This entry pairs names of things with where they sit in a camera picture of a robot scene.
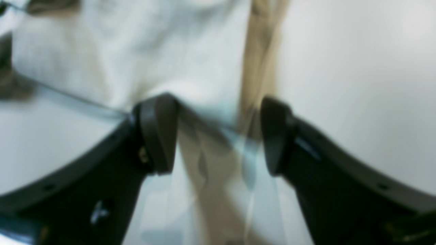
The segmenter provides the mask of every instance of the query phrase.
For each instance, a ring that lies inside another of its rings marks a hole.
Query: screw hole
[[[385,184],[378,183],[378,184],[377,184],[377,187],[378,187],[380,190],[383,190],[383,191],[388,191],[388,190],[389,190],[389,186],[387,186],[387,185],[385,185]]]
[[[53,184],[53,183],[51,183],[51,184],[47,184],[47,185],[45,185],[42,189],[43,189],[44,191],[52,191],[55,187],[56,187],[56,185]]]

